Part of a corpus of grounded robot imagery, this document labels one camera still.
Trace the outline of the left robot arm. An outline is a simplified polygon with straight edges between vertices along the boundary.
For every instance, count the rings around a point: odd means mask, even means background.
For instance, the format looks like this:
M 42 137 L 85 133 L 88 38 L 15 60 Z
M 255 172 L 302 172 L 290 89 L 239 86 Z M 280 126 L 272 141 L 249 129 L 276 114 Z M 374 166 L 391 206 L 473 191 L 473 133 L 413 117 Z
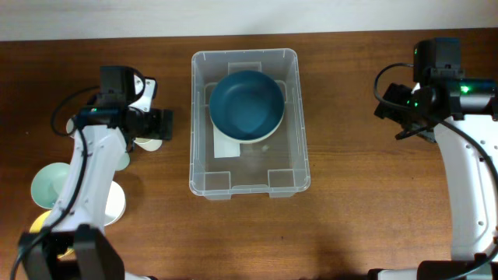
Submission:
M 11 268 L 29 279 L 134 279 L 104 233 L 120 158 L 136 138 L 169 141 L 172 110 L 153 109 L 157 84 L 128 66 L 103 66 L 95 95 L 72 117 L 67 180 L 39 233 L 23 233 Z

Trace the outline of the cream large bowl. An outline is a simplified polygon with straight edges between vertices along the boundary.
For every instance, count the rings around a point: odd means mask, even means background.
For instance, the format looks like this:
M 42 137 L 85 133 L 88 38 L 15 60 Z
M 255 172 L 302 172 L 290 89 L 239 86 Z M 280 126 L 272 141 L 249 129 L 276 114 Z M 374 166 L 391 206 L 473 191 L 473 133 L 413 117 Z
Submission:
M 224 138 L 240 144 L 261 142 L 274 134 L 282 123 L 283 111 L 235 112 L 210 114 L 215 131 Z

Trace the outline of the white small bowl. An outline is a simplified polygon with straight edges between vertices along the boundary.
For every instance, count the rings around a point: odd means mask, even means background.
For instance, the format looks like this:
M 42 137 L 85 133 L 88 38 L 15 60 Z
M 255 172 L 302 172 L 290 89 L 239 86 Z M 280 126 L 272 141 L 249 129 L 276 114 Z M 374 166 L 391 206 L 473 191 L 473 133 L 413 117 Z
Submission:
M 109 226 L 118 221 L 126 209 L 126 198 L 123 188 L 113 181 L 110 185 L 109 195 L 105 208 L 104 225 Z

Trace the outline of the mint green plastic cup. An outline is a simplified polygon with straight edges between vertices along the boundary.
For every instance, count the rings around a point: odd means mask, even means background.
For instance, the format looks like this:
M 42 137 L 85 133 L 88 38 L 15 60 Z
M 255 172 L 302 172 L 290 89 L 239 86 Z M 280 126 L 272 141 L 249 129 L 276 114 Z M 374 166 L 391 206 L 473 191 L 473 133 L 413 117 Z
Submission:
M 117 162 L 116 171 L 122 171 L 128 167 L 131 162 L 130 155 L 125 152 Z

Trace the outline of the blue large bowl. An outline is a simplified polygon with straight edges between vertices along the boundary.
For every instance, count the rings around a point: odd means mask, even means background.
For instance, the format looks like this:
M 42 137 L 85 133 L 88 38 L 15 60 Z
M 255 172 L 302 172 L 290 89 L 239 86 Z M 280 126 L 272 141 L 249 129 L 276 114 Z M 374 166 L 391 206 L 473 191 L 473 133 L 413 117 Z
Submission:
M 223 78 L 209 97 L 209 113 L 216 111 L 283 111 L 285 97 L 277 82 L 256 71 L 235 72 Z

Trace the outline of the mint green small bowl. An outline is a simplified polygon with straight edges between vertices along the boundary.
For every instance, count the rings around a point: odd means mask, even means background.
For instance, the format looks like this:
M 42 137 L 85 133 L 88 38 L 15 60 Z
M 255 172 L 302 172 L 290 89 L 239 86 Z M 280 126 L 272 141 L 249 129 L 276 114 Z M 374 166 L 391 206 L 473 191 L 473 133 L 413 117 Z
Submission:
M 70 165 L 51 163 L 37 172 L 32 180 L 30 194 L 41 208 L 52 209 L 68 178 Z

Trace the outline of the yellow small bowl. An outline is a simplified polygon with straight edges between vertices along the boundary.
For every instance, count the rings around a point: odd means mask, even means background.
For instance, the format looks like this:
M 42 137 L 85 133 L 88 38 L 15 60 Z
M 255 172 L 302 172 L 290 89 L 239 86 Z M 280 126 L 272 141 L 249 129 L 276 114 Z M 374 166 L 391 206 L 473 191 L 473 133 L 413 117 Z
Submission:
M 51 214 L 51 210 L 49 211 L 46 211 L 44 213 L 42 213 L 41 215 L 39 215 L 35 220 L 34 222 L 31 224 L 30 226 L 30 229 L 29 229 L 29 233 L 39 233 L 40 230 L 42 229 L 42 226 L 44 224 L 44 221 L 46 220 L 46 218 Z M 58 255 L 58 259 L 62 259 L 63 257 L 67 257 L 68 255 L 72 254 L 74 252 L 74 250 L 72 248 L 68 248 L 66 250 L 66 252 L 64 252 L 63 254 L 59 254 Z

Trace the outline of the grey plastic cup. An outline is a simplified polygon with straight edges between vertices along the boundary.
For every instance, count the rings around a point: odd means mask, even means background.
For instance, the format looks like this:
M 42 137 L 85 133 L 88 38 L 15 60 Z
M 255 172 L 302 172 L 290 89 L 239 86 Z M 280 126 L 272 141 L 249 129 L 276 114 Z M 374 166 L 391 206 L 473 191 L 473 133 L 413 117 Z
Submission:
M 69 119 L 65 126 L 66 133 L 69 137 L 73 138 L 76 132 L 75 124 L 72 119 Z

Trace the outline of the cream plastic cup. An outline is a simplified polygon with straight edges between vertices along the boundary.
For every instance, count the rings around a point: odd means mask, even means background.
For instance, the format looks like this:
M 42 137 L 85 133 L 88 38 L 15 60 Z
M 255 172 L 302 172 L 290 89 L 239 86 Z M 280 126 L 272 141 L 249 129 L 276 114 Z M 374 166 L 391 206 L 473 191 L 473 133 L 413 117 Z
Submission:
M 148 152 L 154 152 L 161 147 L 163 141 L 160 139 L 135 138 L 134 143 Z

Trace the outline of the clear plastic storage container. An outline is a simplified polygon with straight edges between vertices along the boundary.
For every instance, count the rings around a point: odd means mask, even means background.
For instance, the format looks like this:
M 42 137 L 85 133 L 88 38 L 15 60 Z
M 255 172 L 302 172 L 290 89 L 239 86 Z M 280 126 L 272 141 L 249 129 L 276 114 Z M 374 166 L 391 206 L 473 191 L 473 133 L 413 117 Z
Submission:
M 215 158 L 209 97 L 229 74 L 262 72 L 279 85 L 285 117 L 267 139 L 240 144 L 240 156 Z M 191 152 L 189 187 L 211 200 L 267 193 L 285 198 L 310 186 L 298 57 L 289 48 L 199 51 L 191 59 Z

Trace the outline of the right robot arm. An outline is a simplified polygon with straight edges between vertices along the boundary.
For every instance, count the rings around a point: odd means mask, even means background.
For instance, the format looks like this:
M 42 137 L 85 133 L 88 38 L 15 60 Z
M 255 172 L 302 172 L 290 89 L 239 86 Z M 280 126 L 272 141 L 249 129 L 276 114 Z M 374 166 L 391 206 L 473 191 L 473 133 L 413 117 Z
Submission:
M 395 137 L 438 145 L 451 204 L 448 261 L 411 269 L 371 269 L 369 279 L 497 278 L 497 83 L 469 79 L 457 38 L 433 38 L 413 48 L 415 86 L 392 83 L 375 94 L 374 111 L 401 125 Z

